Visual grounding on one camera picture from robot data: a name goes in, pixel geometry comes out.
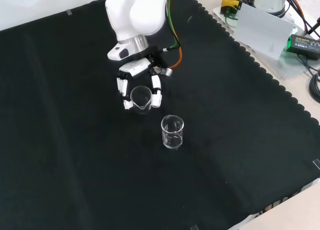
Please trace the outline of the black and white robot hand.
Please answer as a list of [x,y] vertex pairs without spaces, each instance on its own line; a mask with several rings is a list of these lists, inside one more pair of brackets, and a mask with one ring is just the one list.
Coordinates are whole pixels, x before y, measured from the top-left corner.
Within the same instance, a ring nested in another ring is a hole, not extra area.
[[132,91],[129,90],[130,80],[145,74],[150,76],[151,81],[150,105],[153,108],[161,106],[163,96],[160,75],[170,77],[173,69],[165,64],[160,53],[155,46],[139,48],[132,43],[118,43],[107,54],[109,60],[125,62],[118,70],[116,82],[126,110],[135,106],[131,98]]

